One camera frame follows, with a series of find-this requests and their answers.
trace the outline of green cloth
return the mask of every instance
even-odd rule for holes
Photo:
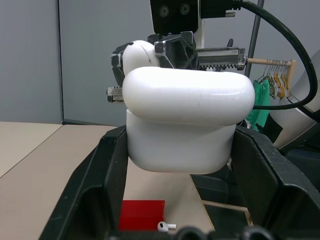
[[[266,78],[262,83],[258,83],[256,80],[253,82],[255,101],[254,105],[270,105],[270,89],[269,82]],[[251,123],[252,128],[256,131],[261,130],[264,127],[269,110],[253,109],[246,119]]]

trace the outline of clothes hanger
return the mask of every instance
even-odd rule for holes
[[[265,66],[262,76],[257,79],[258,84],[261,84],[266,79],[265,73],[266,73],[267,67],[268,67],[268,64]]]
[[[267,79],[268,79],[268,82],[269,82],[269,91],[270,91],[270,96],[273,98],[273,99],[276,99],[277,97],[277,84],[276,84],[276,81],[273,79],[272,76],[270,76],[271,74],[271,69],[272,69],[272,65],[271,65],[271,60],[270,60],[270,65],[269,65],[269,69],[268,69],[268,72],[267,72]]]
[[[283,80],[283,82],[284,82],[284,88],[285,88],[285,90],[286,90],[286,93],[288,93],[288,90],[289,90],[289,88],[288,88],[288,80],[286,79],[287,71],[288,71],[288,62],[285,61],[285,62],[284,62],[283,69],[282,69],[282,71],[281,71],[281,76],[280,76],[280,77],[282,78],[282,80]]]
[[[283,71],[284,71],[284,68],[285,68],[285,65],[287,64],[287,62],[284,62],[282,67],[279,69],[279,72],[280,74],[278,75],[279,76],[279,79],[281,81],[281,85],[283,87],[283,91],[284,91],[284,96],[287,96],[288,94],[288,85],[287,85],[287,81],[286,81],[286,78],[285,78],[285,75],[283,74]]]
[[[278,71],[280,70],[281,62],[277,60],[276,64],[277,64],[277,67],[274,69],[273,77],[276,80],[277,86],[280,90],[280,92],[277,94],[277,97],[282,99],[285,96],[285,87],[284,87],[285,84],[282,81],[282,79],[278,76]]]

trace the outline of black holder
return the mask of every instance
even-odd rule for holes
[[[70,177],[41,240],[301,239],[320,236],[320,194],[270,140],[237,126],[232,170],[252,222],[236,235],[208,235],[183,228],[163,232],[118,232],[126,185],[126,126],[108,131]]]

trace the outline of red card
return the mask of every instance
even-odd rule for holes
[[[123,200],[119,231],[157,231],[164,220],[164,200]]]

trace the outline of black cable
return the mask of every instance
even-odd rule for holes
[[[253,109],[262,109],[262,110],[295,109],[310,103],[317,94],[317,90],[318,90],[317,75],[316,75],[315,68],[311,62],[311,59],[307,51],[305,50],[304,46],[299,41],[299,39],[279,19],[277,19],[275,16],[273,16],[271,13],[269,13],[262,7],[259,7],[258,5],[248,0],[243,0],[243,1],[234,0],[234,4],[237,5],[238,7],[243,7],[244,9],[247,9],[250,12],[258,15],[259,17],[264,19],[266,22],[268,22],[270,25],[272,25],[275,29],[277,29],[289,41],[289,43],[293,46],[296,53],[299,55],[304,65],[306,74],[308,75],[308,78],[309,78],[310,89],[309,89],[309,94],[305,97],[305,99],[295,103],[287,104],[287,105],[277,105],[277,106],[255,105]]]

